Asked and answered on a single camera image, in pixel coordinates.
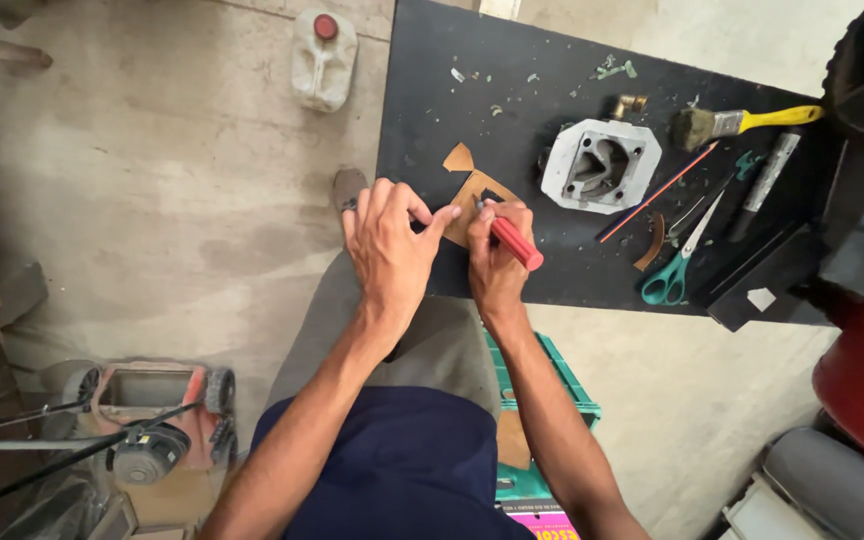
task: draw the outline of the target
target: green scissors handle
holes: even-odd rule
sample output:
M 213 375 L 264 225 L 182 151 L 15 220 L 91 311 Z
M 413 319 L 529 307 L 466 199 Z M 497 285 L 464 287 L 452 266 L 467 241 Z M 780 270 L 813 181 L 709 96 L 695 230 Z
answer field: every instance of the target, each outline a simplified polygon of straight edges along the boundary
M 653 306 L 677 306 L 686 296 L 686 266 L 689 259 L 675 253 L 664 268 L 642 285 L 642 300 Z

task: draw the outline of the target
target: plastic jug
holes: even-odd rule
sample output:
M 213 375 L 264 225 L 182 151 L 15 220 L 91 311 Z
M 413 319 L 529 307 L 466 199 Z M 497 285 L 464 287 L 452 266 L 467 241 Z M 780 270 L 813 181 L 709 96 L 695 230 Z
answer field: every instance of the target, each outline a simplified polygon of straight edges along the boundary
M 295 18 L 292 88 L 303 107 L 334 113 L 346 103 L 359 39 L 341 16 L 306 9 Z

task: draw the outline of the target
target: workbench surface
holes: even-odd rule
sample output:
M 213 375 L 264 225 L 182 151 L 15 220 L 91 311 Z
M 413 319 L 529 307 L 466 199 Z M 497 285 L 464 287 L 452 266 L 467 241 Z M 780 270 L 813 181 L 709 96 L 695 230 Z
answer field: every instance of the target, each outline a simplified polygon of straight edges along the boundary
M 590 80 L 609 55 L 614 56 L 616 66 L 631 61 L 637 76 L 617 73 Z M 452 68 L 464 75 L 464 81 L 452 76 Z M 737 162 L 743 155 L 766 156 L 782 128 L 752 129 L 723 139 L 682 182 L 600 244 L 595 236 L 621 212 L 603 215 L 559 207 L 540 190 L 541 173 L 536 162 L 563 124 L 606 118 L 619 94 L 649 98 L 641 114 L 627 113 L 625 121 L 651 128 L 662 147 L 650 192 L 692 156 L 674 148 L 668 133 L 670 118 L 689 102 L 698 100 L 698 107 L 713 111 L 745 109 L 753 113 L 816 102 L 748 80 L 459 7 L 429 0 L 399 0 L 391 34 L 376 174 L 407 183 L 434 212 L 450 202 L 469 176 L 450 173 L 442 166 L 452 148 L 463 142 L 476 168 L 515 193 L 534 212 L 535 245 L 545 255 L 545 263 L 526 283 L 522 293 L 525 302 L 705 314 L 691 303 L 661 306 L 642 300 L 639 290 L 644 278 L 661 269 L 677 251 L 666 243 L 644 273 L 633 267 L 652 242 L 649 211 L 658 210 L 667 220 L 672 218 L 696 194 L 738 173 Z M 499 106 L 501 113 L 494 114 L 493 106 Z M 747 240 L 738 244 L 724 239 L 725 230 L 764 160 L 751 167 L 744 180 L 734 178 L 692 256 L 686 276 L 688 291 L 697 289 L 748 247 L 746 243 L 776 223 L 806 222 L 821 215 L 842 144 L 829 122 L 821 120 L 807 126 L 798 149 L 752 222 Z M 706 240 L 713 243 L 706 246 Z M 428 292 L 469 297 L 468 263 L 464 248 L 442 240 Z M 778 300 L 762 313 L 762 320 L 824 322 L 821 314 L 802 308 L 787 294 L 776 296 Z

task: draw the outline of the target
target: red marker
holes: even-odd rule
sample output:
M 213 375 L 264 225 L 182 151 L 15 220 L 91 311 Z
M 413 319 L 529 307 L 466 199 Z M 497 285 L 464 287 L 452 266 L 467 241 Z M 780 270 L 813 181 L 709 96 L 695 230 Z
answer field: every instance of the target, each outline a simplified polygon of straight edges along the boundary
M 481 211 L 482 207 L 482 201 L 476 197 L 475 208 Z M 524 266 L 529 272 L 532 272 L 543 265 L 543 261 L 546 259 L 543 254 L 536 249 L 536 246 L 530 244 L 529 241 L 522 236 L 522 233 L 519 232 L 519 229 L 516 228 L 516 226 L 508 219 L 496 216 L 495 219 L 492 220 L 490 230 L 500 242 L 505 244 L 505 247 L 509 248 L 511 254 L 514 255 L 515 258 L 522 263 L 522 266 Z

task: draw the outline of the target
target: hand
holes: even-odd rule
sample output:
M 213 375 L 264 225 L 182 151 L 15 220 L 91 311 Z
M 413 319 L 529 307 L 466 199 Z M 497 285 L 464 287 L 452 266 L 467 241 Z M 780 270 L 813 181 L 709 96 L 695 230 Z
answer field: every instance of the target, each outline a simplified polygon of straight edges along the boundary
M 462 214 L 457 205 L 435 215 L 405 183 L 378 178 L 359 192 L 355 210 L 342 212 L 345 248 L 362 285 L 359 314 L 378 323 L 395 344 L 405 334 L 426 294 L 432 260 L 446 227 Z M 416 234 L 410 220 L 426 225 Z
M 479 315 L 486 325 L 520 312 L 522 287 L 529 279 L 529 271 L 504 244 L 492 247 L 491 227 L 497 217 L 508 219 L 525 240 L 535 245 L 532 210 L 523 202 L 486 199 L 478 218 L 468 226 L 468 281 Z

